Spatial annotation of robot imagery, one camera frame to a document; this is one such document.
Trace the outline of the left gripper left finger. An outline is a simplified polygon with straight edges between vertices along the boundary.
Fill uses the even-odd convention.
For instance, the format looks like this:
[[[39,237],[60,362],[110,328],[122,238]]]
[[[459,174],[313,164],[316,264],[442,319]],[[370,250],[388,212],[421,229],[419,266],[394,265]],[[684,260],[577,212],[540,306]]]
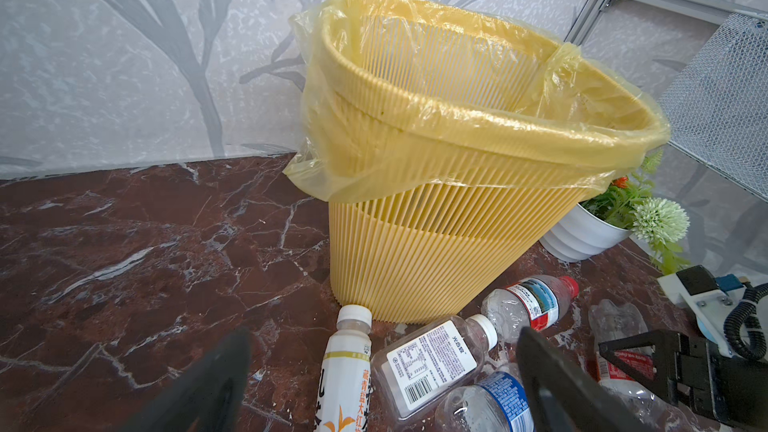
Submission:
[[[251,364],[238,328],[119,427],[121,431],[233,431]]]

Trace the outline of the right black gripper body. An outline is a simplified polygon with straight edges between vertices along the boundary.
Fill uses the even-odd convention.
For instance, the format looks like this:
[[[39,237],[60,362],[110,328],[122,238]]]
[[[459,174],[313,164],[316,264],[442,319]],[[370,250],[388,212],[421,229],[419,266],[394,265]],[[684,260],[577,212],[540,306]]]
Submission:
[[[670,405],[747,431],[767,429],[767,364],[720,355],[713,343],[653,330],[598,344],[602,358]]]

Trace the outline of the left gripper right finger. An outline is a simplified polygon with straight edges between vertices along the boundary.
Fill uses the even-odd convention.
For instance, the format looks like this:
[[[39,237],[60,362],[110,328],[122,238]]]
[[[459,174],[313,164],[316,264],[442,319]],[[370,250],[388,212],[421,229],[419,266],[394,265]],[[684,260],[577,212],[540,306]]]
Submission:
[[[539,332],[525,327],[516,359],[537,431],[649,431]]]

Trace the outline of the clear bottle red white label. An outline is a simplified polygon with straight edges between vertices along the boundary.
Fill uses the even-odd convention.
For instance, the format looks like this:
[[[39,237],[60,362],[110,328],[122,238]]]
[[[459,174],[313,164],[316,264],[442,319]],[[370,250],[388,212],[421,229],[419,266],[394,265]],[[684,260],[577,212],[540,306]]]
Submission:
[[[481,314],[493,324],[500,343],[513,345],[523,328],[542,331],[563,318],[579,291],[571,277],[535,275],[493,290],[483,300]]]

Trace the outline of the orange white milk tea bottle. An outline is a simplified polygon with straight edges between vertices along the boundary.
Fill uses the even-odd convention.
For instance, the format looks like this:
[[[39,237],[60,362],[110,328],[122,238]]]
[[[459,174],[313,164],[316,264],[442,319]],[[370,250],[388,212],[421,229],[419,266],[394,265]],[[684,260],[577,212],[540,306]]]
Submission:
[[[321,364],[314,429],[366,431],[372,394],[372,313],[360,305],[345,305],[336,327]]]

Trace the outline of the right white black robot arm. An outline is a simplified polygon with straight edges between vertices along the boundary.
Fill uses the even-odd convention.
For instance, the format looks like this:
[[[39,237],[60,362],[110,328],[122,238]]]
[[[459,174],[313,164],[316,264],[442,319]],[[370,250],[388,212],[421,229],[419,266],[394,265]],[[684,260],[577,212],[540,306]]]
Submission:
[[[590,311],[599,382],[640,405],[646,420],[662,402],[750,431],[767,428],[767,286],[695,266],[658,280],[689,309],[701,332],[648,330],[632,305],[604,300]]]

